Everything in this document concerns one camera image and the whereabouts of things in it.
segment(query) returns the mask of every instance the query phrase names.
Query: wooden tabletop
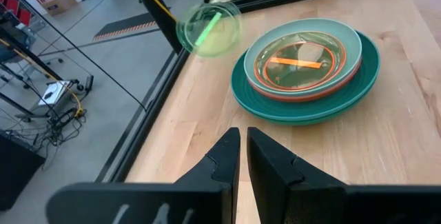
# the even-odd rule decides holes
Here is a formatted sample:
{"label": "wooden tabletop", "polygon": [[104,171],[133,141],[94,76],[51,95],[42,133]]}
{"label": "wooden tabletop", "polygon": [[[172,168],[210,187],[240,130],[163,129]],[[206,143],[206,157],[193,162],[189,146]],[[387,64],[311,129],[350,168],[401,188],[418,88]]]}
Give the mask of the wooden tabletop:
{"label": "wooden tabletop", "polygon": [[[304,160],[349,184],[441,184],[441,0],[307,0],[243,14],[233,53],[191,55],[127,178],[174,182],[230,127],[242,138],[237,223],[258,223],[246,130],[258,127]],[[378,80],[352,110],[306,127],[257,119],[237,104],[230,76],[238,57],[282,23],[326,17],[376,43]]]}

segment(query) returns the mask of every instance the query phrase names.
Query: orange tape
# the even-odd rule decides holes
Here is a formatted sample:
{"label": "orange tape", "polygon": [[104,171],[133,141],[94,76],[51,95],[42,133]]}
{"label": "orange tape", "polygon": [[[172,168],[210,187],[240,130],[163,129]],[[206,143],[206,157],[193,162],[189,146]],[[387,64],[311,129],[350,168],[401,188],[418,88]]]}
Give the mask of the orange tape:
{"label": "orange tape", "polygon": [[322,66],[322,63],[319,62],[299,61],[297,59],[284,59],[278,57],[272,57],[269,62],[282,63],[286,65],[298,65],[315,69],[319,69]]}

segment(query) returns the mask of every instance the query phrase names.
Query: light green plate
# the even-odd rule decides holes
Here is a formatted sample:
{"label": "light green plate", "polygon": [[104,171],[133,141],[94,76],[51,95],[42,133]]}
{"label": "light green plate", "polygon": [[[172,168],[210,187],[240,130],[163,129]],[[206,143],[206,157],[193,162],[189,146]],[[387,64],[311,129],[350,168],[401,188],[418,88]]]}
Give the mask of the light green plate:
{"label": "light green plate", "polygon": [[261,118],[290,125],[305,125],[324,121],[354,106],[372,88],[380,71],[380,54],[365,35],[359,33],[363,51],[362,64],[353,79],[339,91],[325,98],[305,103],[286,103],[269,99],[248,83],[242,62],[233,69],[232,91],[247,111]]}
{"label": "light green plate", "polygon": [[182,46],[201,57],[216,57],[239,44],[240,11],[232,2],[213,0],[189,8],[176,23]]}
{"label": "light green plate", "polygon": [[[266,85],[263,85],[258,81],[256,75],[254,74],[254,61],[257,56],[273,41],[287,36],[288,34],[293,34],[297,32],[324,32],[330,34],[339,40],[346,49],[346,62],[342,67],[342,70],[338,75],[334,76],[331,80],[317,87],[301,90],[296,92],[282,92],[279,90],[274,90]],[[270,94],[275,94],[279,96],[307,96],[310,94],[315,94],[322,92],[323,90],[341,82],[346,79],[348,75],[356,68],[359,62],[362,50],[361,40],[358,37],[356,31],[349,27],[348,25],[341,23],[339,21],[334,21],[331,19],[302,19],[298,21],[292,21],[290,23],[283,24],[270,30],[261,36],[254,44],[248,49],[245,60],[244,69],[247,78],[258,88],[266,91]]]}

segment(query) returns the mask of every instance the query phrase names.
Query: floor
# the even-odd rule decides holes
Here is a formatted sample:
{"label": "floor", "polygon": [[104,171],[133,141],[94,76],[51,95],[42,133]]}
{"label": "floor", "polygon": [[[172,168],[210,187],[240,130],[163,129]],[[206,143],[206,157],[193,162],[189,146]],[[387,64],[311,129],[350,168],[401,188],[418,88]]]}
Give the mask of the floor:
{"label": "floor", "polygon": [[[201,1],[164,0],[178,18],[190,6]],[[52,146],[40,151],[42,156],[48,157],[46,169],[35,173],[11,210],[0,212],[0,223],[47,223],[45,203],[60,187],[80,181],[108,180],[136,129],[134,127],[143,117],[143,106],[147,106],[158,91],[154,86],[160,85],[167,75],[169,68],[165,65],[173,62],[176,55],[157,26],[100,41],[92,39],[105,24],[145,12],[147,10],[137,0],[87,0],[55,17],[45,15],[63,36],[81,47],[81,51],[71,50],[72,44],[49,26],[39,31],[32,51],[43,60],[62,58],[63,63],[54,61],[50,67],[64,79],[78,79],[84,83],[87,76],[94,75],[94,88],[82,101],[83,107],[88,110],[87,122],[80,134],[60,146],[57,152]],[[10,67],[20,71],[18,65],[10,64]],[[44,92],[49,80],[38,72],[31,77],[36,89]],[[25,108],[31,108],[39,100],[31,90],[23,89],[22,83],[16,79],[9,83],[0,81],[0,91]],[[10,117],[18,112],[3,101],[0,107],[3,110],[0,112],[0,127],[5,130],[12,126],[20,129],[15,124],[17,119]],[[33,120],[20,124],[23,128],[40,128],[45,122]],[[71,131],[73,127],[65,130],[66,133]]]}

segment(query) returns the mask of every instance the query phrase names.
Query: metal frame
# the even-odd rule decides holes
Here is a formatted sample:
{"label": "metal frame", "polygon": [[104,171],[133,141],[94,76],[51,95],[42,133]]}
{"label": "metal frame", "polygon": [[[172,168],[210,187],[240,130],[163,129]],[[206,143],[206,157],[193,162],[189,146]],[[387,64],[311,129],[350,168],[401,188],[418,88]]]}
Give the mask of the metal frame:
{"label": "metal frame", "polygon": [[[239,10],[242,13],[246,13],[255,10],[261,10],[264,8],[280,6],[286,3],[293,3],[296,1],[302,1],[302,0],[233,0],[232,2],[238,6]],[[151,3],[152,0],[143,0],[143,2],[147,7],[149,6],[149,4],[146,4],[146,2]],[[155,19],[161,19],[166,16],[166,14],[163,12],[157,12],[157,9],[155,9],[155,13],[153,13],[152,11],[150,12],[152,13]],[[174,26],[163,26],[160,28],[165,34],[168,34],[169,37],[171,36],[172,32],[175,32]],[[181,49],[179,51],[178,58],[176,62],[172,65],[172,69],[169,75],[167,76],[167,79],[165,80],[164,84],[161,86],[162,88],[160,89],[157,97],[153,100],[152,104],[147,107],[147,114],[144,116],[143,120],[136,129],[135,135],[130,141],[128,149],[126,149],[123,158],[116,165],[116,169],[115,171],[113,171],[110,177],[110,182],[124,182],[133,163],[136,160],[136,157],[138,156],[140,149],[142,148],[145,142],[145,139],[147,138],[150,130],[152,129],[152,126],[157,116],[161,112],[163,104],[167,100],[168,94],[172,90],[174,86],[174,82],[181,73],[181,70],[185,65],[185,62],[187,61],[188,56],[189,56],[189,52],[186,51],[185,49]]]}
{"label": "metal frame", "polygon": [[39,65],[41,68],[43,68],[46,72],[51,74],[56,80],[62,81],[63,79],[49,66],[47,66],[37,55],[35,55],[33,52],[29,51],[29,49],[26,48],[25,45],[17,41],[11,34],[6,32],[3,28],[0,28],[0,37],[2,39],[6,38],[7,41],[9,41],[11,48],[18,48],[22,51],[26,56],[29,57],[30,60],[34,61],[37,65]]}

